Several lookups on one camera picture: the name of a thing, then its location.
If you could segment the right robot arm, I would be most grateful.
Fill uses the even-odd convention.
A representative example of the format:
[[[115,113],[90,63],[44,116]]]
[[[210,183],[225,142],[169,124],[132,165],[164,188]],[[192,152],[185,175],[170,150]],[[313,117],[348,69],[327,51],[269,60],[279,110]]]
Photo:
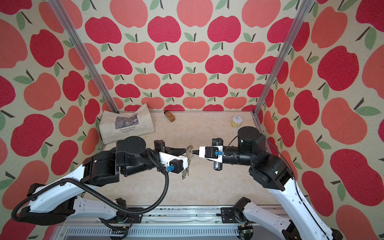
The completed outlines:
[[[235,205],[235,215],[241,222],[253,222],[282,240],[341,240],[340,231],[328,227],[305,199],[295,175],[285,160],[267,152],[266,137],[255,127],[238,130],[237,146],[224,146],[213,139],[212,145],[200,147],[193,154],[212,161],[219,171],[223,164],[249,167],[249,174],[275,196],[288,214],[282,218],[242,197]]]

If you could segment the metal key organizer plate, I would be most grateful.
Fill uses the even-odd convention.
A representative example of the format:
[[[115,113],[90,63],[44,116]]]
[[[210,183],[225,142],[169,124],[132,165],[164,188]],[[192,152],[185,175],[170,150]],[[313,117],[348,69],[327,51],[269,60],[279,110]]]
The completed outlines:
[[[192,145],[189,145],[186,148],[186,152],[183,154],[183,156],[187,158],[187,167],[182,172],[182,179],[183,180],[189,175],[191,160],[193,158],[193,150],[194,150],[194,147]]]

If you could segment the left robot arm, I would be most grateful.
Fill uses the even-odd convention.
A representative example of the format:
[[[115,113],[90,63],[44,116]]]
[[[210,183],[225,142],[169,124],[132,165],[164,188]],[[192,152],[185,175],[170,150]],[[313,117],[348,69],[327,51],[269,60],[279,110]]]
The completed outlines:
[[[187,149],[170,148],[163,140],[147,148],[143,138],[131,136],[116,142],[116,147],[88,159],[76,170],[50,185],[31,185],[27,198],[12,211],[16,222],[40,226],[63,223],[68,218],[95,217],[115,220],[118,215],[140,216],[151,212],[165,199],[170,173],[181,173],[188,165]],[[147,208],[129,209],[124,200],[112,201],[96,188],[155,169],[165,177],[160,197]]]

